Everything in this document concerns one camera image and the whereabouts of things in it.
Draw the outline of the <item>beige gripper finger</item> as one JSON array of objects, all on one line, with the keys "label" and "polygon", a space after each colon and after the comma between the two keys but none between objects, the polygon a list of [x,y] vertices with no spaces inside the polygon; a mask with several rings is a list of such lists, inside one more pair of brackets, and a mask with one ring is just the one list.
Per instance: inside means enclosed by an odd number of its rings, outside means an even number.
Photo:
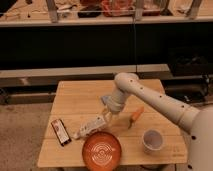
[{"label": "beige gripper finger", "polygon": [[112,120],[112,113],[111,112],[105,112],[105,113],[103,113],[103,117],[107,122],[110,122]]}]

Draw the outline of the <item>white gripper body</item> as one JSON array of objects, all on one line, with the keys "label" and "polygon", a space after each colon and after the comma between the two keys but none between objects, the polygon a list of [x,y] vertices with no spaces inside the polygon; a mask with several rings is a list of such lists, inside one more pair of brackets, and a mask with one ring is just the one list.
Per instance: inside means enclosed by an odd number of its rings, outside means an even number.
[{"label": "white gripper body", "polygon": [[107,107],[112,114],[120,113],[127,101],[125,93],[113,92],[107,99]]}]

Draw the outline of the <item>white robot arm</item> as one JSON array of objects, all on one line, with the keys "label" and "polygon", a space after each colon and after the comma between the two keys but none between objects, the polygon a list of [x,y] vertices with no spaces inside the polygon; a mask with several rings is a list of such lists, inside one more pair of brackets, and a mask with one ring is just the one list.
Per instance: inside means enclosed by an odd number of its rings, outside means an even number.
[{"label": "white robot arm", "polygon": [[185,131],[191,138],[187,171],[213,171],[213,106],[198,109],[142,85],[134,73],[118,73],[115,88],[106,100],[112,114],[120,113],[134,95]]}]

